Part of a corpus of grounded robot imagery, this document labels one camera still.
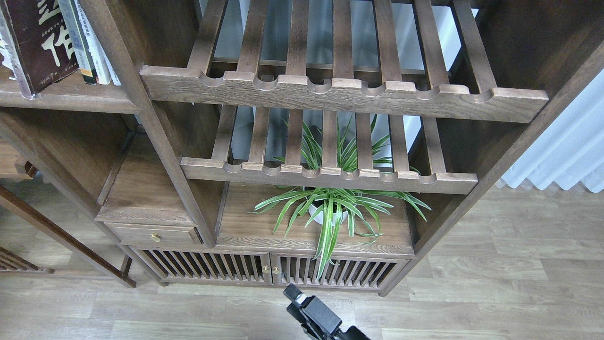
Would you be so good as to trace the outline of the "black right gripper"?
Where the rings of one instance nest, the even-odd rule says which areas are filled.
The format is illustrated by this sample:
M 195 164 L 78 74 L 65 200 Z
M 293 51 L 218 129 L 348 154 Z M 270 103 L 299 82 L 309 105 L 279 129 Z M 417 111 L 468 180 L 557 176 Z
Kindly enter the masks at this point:
M 284 295 L 291 300 L 287 312 L 300 323 L 311 340 L 370 340 L 356 326 L 343 331 L 340 328 L 342 320 L 328 306 L 316 296 L 305 295 L 295 284 L 289 284 Z

